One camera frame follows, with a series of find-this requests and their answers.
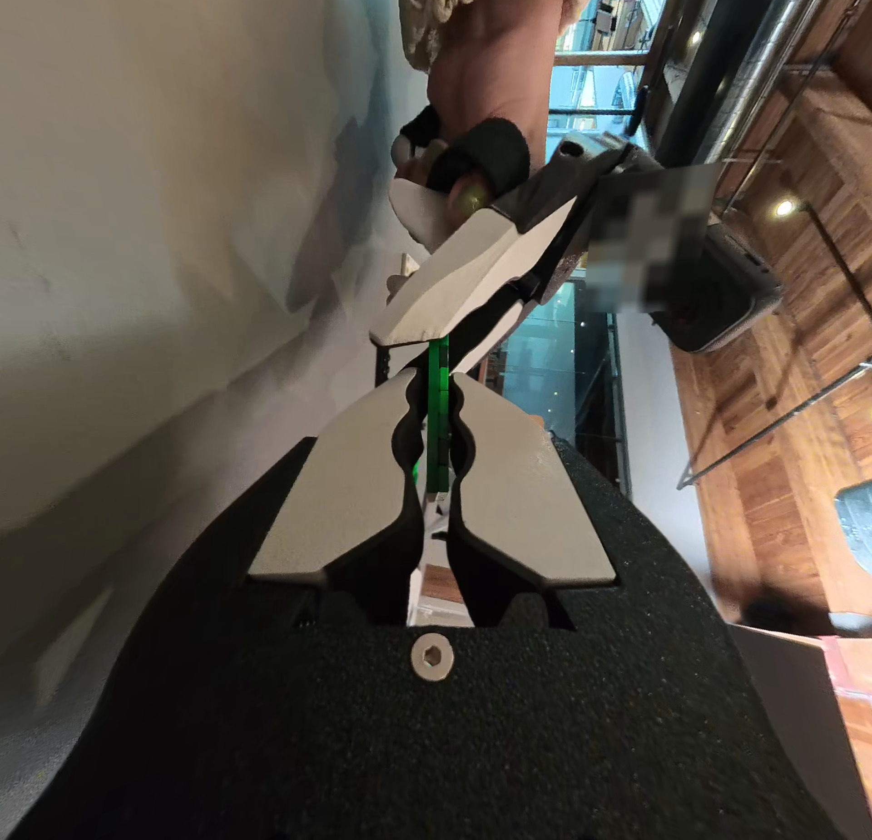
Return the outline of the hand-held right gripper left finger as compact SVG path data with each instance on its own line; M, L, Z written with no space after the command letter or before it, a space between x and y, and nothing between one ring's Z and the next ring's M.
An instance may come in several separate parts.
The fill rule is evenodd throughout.
M350 595L374 625L405 626L424 544L412 471L423 453L420 393L408 367L336 416L248 568L265 582Z

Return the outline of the metal duct pipe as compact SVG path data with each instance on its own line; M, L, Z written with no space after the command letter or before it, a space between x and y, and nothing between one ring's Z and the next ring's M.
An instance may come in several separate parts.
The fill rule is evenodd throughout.
M741 145L824 0L771 0L725 99L706 130L694 163L725 162Z

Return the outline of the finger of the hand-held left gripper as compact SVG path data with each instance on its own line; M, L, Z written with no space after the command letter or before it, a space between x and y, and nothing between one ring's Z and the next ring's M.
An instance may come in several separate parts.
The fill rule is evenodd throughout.
M452 333L499 292L524 307L550 301L579 261L580 199L558 205L528 231L495 207L479 210L393 296L370 327L383 347Z
M466 374L505 341L539 304L535 299L523 299L514 288L501 288L483 306L427 343L447 338L449 372Z

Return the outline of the grey blue object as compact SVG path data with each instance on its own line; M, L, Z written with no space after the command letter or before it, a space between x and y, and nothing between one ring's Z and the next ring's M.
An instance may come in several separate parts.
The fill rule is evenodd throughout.
M849 551L871 574L871 481L841 489L834 507Z

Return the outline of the grey panel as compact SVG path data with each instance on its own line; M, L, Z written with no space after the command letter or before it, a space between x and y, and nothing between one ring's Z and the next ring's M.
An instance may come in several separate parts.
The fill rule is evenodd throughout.
M870 838L870 804L819 638L729 623L793 767L845 838Z

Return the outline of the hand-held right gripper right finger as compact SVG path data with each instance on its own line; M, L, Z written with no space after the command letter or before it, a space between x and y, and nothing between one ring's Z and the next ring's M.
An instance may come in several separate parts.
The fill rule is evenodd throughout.
M572 628L561 595L618 577L554 441L464 374L450 408L446 551L474 627Z

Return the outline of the green checkered lego assembly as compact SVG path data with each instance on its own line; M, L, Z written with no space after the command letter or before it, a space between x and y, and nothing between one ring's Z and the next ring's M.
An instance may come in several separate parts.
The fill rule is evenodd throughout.
M450 366L448 336L431 341L427 369L426 493L449 491Z

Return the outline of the glass partition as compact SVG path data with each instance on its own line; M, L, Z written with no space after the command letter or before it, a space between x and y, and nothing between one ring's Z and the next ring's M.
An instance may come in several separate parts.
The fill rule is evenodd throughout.
M583 281L564 283L470 374L631 496L616 318L587 309Z

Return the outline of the person's left hand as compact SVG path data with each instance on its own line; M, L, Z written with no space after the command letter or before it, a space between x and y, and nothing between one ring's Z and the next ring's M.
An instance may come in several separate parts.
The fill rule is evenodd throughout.
M454 215L472 194L497 198L544 165L553 47L492 42L443 47L427 80L425 125L433 142L401 178L449 197Z

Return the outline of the thin metal rail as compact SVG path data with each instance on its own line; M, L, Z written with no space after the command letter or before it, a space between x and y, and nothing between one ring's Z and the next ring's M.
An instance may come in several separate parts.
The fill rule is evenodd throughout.
M865 360L859 362L856 366L852 367L845 374L839 376L839 378L829 383L827 386L825 386L809 398L801 401L799 404L788 410L785 414L770 422L765 428L753 434L749 439L739 443L737 447L716 459L713 463L703 467L702 469L693 470L692 461L689 461L676 485L676 489L682 491L683 489L689 488L692 485L697 484L699 480L701 480L706 475L709 475L722 465L730 462L737 455L747 451L756 443L769 437L769 435L777 431L779 428L787 425L787 423L789 423L795 417L804 414L807 410L810 410L818 403L823 402L823 400L831 397L836 392L840 391L843 387L845 387L853 380L860 379L860 377L868 374L870 371L871 357L867 356Z

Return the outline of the pink object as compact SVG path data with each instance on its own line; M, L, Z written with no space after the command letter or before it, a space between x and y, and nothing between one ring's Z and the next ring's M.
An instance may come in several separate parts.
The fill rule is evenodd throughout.
M871 752L871 639L824 636L827 671L859 763Z

